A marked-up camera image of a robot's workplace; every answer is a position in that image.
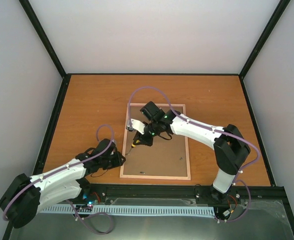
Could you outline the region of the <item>yellow handled screwdriver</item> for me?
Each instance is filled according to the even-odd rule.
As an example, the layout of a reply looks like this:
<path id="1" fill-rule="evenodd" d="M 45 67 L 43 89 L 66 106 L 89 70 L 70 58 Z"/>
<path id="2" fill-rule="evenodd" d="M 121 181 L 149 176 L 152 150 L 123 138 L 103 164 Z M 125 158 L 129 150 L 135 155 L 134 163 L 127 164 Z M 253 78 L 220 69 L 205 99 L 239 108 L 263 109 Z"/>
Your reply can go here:
<path id="1" fill-rule="evenodd" d="M 128 151 L 125 155 L 126 155 L 126 156 L 129 155 L 130 152 L 131 152 L 131 151 L 132 151 L 137 145 L 139 145 L 139 141 L 134 142 L 134 143 L 131 145 L 129 151 Z"/>

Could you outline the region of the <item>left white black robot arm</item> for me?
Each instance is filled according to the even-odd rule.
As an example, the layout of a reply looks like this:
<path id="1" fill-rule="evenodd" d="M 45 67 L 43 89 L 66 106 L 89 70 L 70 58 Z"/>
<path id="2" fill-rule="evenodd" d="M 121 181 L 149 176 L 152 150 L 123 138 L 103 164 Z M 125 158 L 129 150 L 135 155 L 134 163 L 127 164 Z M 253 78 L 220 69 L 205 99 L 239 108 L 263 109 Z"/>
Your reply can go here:
<path id="1" fill-rule="evenodd" d="M 87 149 L 53 170 L 33 176 L 19 174 L 0 198 L 4 218 L 19 229 L 42 210 L 59 202 L 76 198 L 86 201 L 91 195 L 86 176 L 99 169 L 120 167 L 125 161 L 116 144 L 105 138 L 97 147 Z"/>

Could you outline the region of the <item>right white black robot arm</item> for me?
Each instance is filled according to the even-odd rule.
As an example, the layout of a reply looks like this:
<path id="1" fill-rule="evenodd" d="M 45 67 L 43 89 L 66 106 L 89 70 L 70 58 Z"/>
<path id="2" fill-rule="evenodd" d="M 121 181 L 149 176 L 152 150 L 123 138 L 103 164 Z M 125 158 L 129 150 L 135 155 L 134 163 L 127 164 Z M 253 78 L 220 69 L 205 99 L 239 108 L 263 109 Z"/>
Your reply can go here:
<path id="1" fill-rule="evenodd" d="M 133 118 L 127 121 L 127 129 L 136 131 L 133 147 L 138 145 L 150 147 L 154 137 L 166 133 L 168 141 L 173 135 L 183 136 L 198 141 L 214 151 L 219 169 L 206 194 L 212 200 L 221 202 L 251 152 L 249 145 L 242 140 L 243 136 L 238 128 L 232 124 L 220 127 L 199 122 L 173 108 L 164 112 L 152 101 L 144 105 L 140 112 L 147 121 Z"/>

